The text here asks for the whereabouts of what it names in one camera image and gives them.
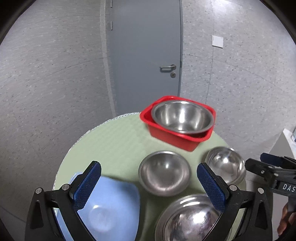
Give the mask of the person's right hand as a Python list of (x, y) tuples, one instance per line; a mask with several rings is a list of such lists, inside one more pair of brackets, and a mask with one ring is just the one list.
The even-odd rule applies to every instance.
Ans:
[(287, 225), (292, 225), (295, 221), (295, 212), (288, 214), (288, 203), (283, 207), (282, 210), (282, 216), (280, 219), (280, 224), (277, 229), (278, 235), (281, 235), (285, 229), (287, 228)]

